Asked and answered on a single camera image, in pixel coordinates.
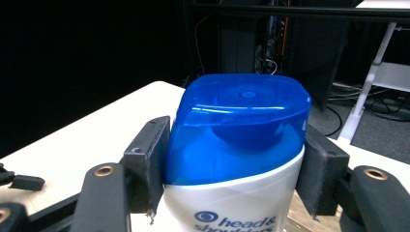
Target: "dark wall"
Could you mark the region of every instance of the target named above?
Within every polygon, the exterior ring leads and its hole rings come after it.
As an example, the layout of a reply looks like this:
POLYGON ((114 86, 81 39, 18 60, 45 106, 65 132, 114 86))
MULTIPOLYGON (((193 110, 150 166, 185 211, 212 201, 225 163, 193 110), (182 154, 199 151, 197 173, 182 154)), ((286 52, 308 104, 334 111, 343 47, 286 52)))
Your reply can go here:
POLYGON ((175 1, 2 1, 0 158, 150 82, 179 85, 178 29, 175 1))

